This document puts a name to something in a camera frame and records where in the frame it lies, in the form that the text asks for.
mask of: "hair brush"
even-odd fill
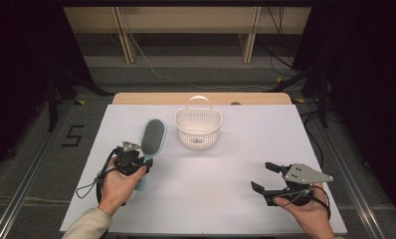
[[[144,154],[144,162],[160,153],[163,148],[167,126],[161,119],[149,119],[142,130],[140,145]],[[145,186],[146,175],[138,182],[135,190],[142,191]]]

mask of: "black wire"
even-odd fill
[[[283,205],[282,207],[286,207],[287,205],[294,203],[296,200],[298,200],[301,196],[303,196],[303,191],[297,191],[297,192],[292,192],[292,193],[285,193],[285,194],[281,194],[281,195],[277,195],[273,197],[273,201],[276,200],[276,198],[278,197],[284,197],[284,196],[292,196],[292,195],[296,195],[298,194],[298,196],[296,196],[294,199],[290,200],[287,204]]]
[[[276,22],[275,17],[273,16],[271,8],[268,7],[268,9],[269,9],[270,16],[272,17],[273,23],[275,24],[275,27],[276,27],[276,30],[277,30],[276,39],[278,39],[278,37],[280,36],[281,40],[283,40],[284,45],[286,45],[285,38],[284,38],[284,35],[283,35],[283,13],[284,13],[284,8],[283,7],[279,8],[279,26],[278,26],[278,24]],[[291,58],[289,56],[287,56],[287,57],[289,59],[289,62],[291,63],[292,62]]]
[[[112,170],[105,171],[105,169],[107,168],[108,163],[109,163],[110,160],[111,160],[111,157],[112,157],[116,152],[117,152],[117,148],[115,148],[115,149],[110,153],[110,155],[108,156],[108,158],[107,158],[107,160],[106,160],[106,162],[105,162],[105,164],[104,164],[104,167],[102,168],[102,170],[101,170],[101,172],[99,173],[99,175],[94,179],[94,182],[93,182],[93,183],[91,183],[91,184],[89,184],[89,185],[87,185],[87,186],[82,186],[82,187],[80,187],[80,188],[77,188],[77,190],[75,191],[75,193],[77,194],[77,197],[78,197],[78,198],[80,198],[80,199],[85,198],[85,197],[91,192],[91,190],[93,189],[93,187],[94,187],[94,185],[95,185],[96,183],[97,183],[97,184],[102,184],[102,181],[103,181],[103,179],[104,179],[104,175],[105,175],[106,173],[115,170],[115,168],[114,168],[114,169],[112,169]],[[86,193],[84,196],[80,196],[79,191],[82,190],[82,189],[84,189],[84,188],[87,188],[87,187],[90,188],[90,189],[87,191],[87,193]]]
[[[328,220],[329,220],[330,217],[331,217],[331,210],[329,209],[329,197],[328,197],[328,194],[325,192],[324,189],[322,189],[322,187],[318,187],[318,186],[313,186],[313,187],[320,189],[320,190],[325,194],[325,197],[327,198],[327,203],[325,204],[323,201],[321,201],[321,200],[319,200],[318,198],[316,198],[316,197],[314,197],[314,196],[311,196],[311,195],[308,195],[308,197],[309,197],[311,200],[314,200],[314,201],[316,201],[317,203],[319,203],[321,206],[323,206],[323,207],[325,208],[325,210],[327,210]]]
[[[266,36],[267,41],[271,42],[272,44],[275,44],[276,46],[282,46],[284,48],[288,48],[291,51],[296,51],[297,49],[291,46],[284,46],[283,44],[279,43],[276,40],[273,40],[271,37],[269,37],[269,34],[264,34]]]
[[[333,122],[337,122],[337,123],[344,123],[344,119],[340,119],[340,120],[332,119],[332,118],[327,118],[327,119],[330,121],[333,121]]]
[[[300,39],[301,39],[301,34],[292,34],[292,41],[294,42],[294,46],[298,46],[300,43]]]
[[[290,65],[290,64],[287,63],[287,62],[285,62],[283,59],[281,59],[280,57],[278,57],[272,50],[268,49],[268,48],[265,46],[265,44],[263,43],[263,41],[259,38],[259,36],[257,36],[257,41],[260,43],[260,45],[261,45],[261,47],[263,48],[263,50],[264,50],[265,52],[267,52],[267,53],[270,55],[270,57],[271,57],[270,62],[271,62],[271,65],[272,65],[273,70],[274,70],[276,73],[278,73],[278,74],[280,74],[280,75],[289,76],[289,77],[292,76],[292,75],[287,75],[287,74],[284,74],[284,73],[279,73],[279,72],[277,72],[276,69],[275,69],[275,67],[274,67],[274,65],[273,65],[273,58],[276,59],[276,60],[278,60],[280,63],[284,64],[285,66],[291,68],[292,70],[297,71],[297,69],[295,69],[292,65]]]
[[[313,120],[313,119],[315,119],[316,117],[318,117],[318,110],[313,111],[313,112],[308,112],[308,113],[305,113],[305,114],[300,115],[301,118],[304,117],[304,116],[307,116],[307,117],[306,117],[306,119],[305,119],[304,122],[303,122],[303,128],[304,128],[304,130],[306,131],[306,134],[310,137],[310,139],[313,141],[313,143],[315,143],[316,147],[318,148],[318,151],[319,151],[319,167],[322,168],[323,165],[324,165],[324,153],[322,152],[321,146],[320,146],[319,143],[315,140],[315,137],[314,137],[314,136],[312,135],[312,133],[307,129],[307,126],[306,126],[311,120]]]
[[[309,65],[309,59],[311,57],[315,57],[315,53],[319,53],[317,52],[317,50],[319,50],[322,47],[322,44],[324,43],[326,39],[326,36],[323,36],[317,43],[315,43],[315,45],[312,47],[312,49],[310,49],[310,51],[306,54],[306,59],[305,59],[305,64],[308,66]]]

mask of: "metal rail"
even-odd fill
[[[311,111],[315,111],[315,106],[308,106]],[[344,187],[349,193],[350,199],[353,202],[353,205],[359,214],[359,217],[365,226],[366,232],[368,233],[370,238],[386,238],[381,226],[378,223],[378,219],[376,218],[374,212],[369,207],[369,204],[365,197],[362,194],[362,191],[359,189],[356,180],[353,178],[349,168],[345,160],[343,159],[340,150],[337,147],[330,131],[328,128],[322,126],[320,120],[316,121],[316,125],[319,131],[322,133],[323,138],[325,139],[328,148],[332,152],[333,160],[335,161],[338,172],[340,173]]]
[[[40,149],[38,150],[33,162],[28,168],[27,173],[25,174],[24,178],[19,184],[18,189],[13,195],[5,211],[2,213],[0,217],[0,239],[4,239],[8,235],[16,217],[18,216],[19,211],[21,210],[21,207],[24,203],[27,194],[30,191],[43,165],[44,158],[46,156],[47,151],[49,150],[49,147],[53,139],[55,138],[56,132],[59,130],[62,121],[68,114],[69,110],[71,109],[71,106],[72,106],[72,102],[65,102],[63,104],[60,119],[58,120],[54,129],[52,131],[47,132],[45,139],[43,140],[43,143],[40,146]]]

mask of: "brush bristles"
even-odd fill
[[[166,132],[166,125],[160,119],[150,119],[141,134],[141,148],[144,154],[154,155],[161,149]]]

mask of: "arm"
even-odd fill
[[[314,183],[314,186],[322,188],[322,183]],[[313,196],[326,201],[324,193],[319,188],[314,188]],[[290,203],[287,199],[278,197],[275,200],[276,204],[281,206],[284,210],[291,213],[297,220],[300,228],[309,234],[314,239],[332,239],[334,233],[328,221],[328,215],[319,203],[315,201],[309,202],[304,206],[296,206]]]
[[[117,170],[110,171],[104,178],[99,207],[88,210],[68,229],[63,238],[100,238],[111,225],[111,216],[129,199],[145,170],[146,167],[142,166],[130,176],[123,175]]]

